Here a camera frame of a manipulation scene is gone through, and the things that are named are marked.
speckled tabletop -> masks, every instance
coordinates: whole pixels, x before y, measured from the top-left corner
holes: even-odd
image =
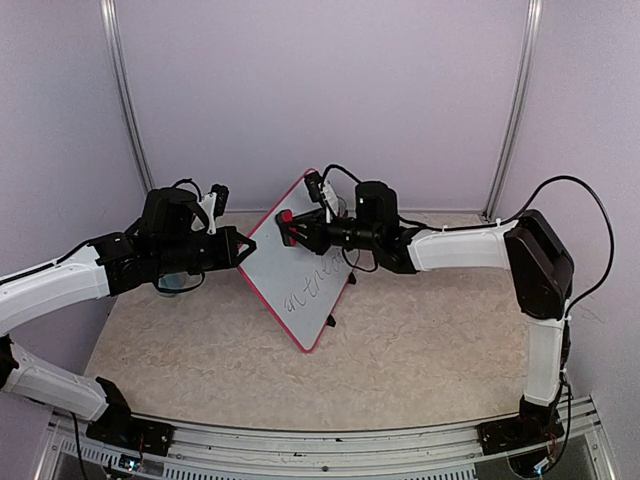
[[[246,233],[260,217],[222,223]],[[235,270],[174,298],[143,286],[116,302],[86,374],[114,381],[136,412],[212,425],[367,430],[517,410],[526,328],[507,272],[356,275],[309,355]]]

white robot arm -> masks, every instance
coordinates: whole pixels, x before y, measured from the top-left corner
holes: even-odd
[[[73,412],[92,422],[89,436],[108,443],[137,450],[136,442],[147,431],[153,447],[146,451],[166,454],[169,426],[131,419],[112,382],[47,363],[13,343],[9,332],[65,306],[116,296],[143,283],[166,291],[158,284],[163,275],[187,272],[204,279],[207,271],[237,267],[255,243],[235,227],[216,228],[227,188],[214,185],[207,195],[196,196],[177,188],[182,183],[191,182],[149,192],[142,216],[126,232],[89,240],[60,259],[0,278],[1,391]],[[239,252],[241,244],[248,248]],[[162,436],[164,442],[153,441]]]
[[[330,167],[350,175],[355,188],[355,217],[335,209],[335,193],[325,182]],[[361,182],[342,167],[305,177],[316,210],[276,219],[285,246],[296,243],[323,255],[331,246],[369,250],[376,266],[399,274],[442,268],[493,267],[510,270],[518,303],[528,326],[528,370],[520,414],[479,427],[485,453],[491,454],[561,437],[556,405],[569,354],[565,313],[571,295],[573,260],[536,210],[505,223],[435,229],[398,214],[397,196],[379,181]]]

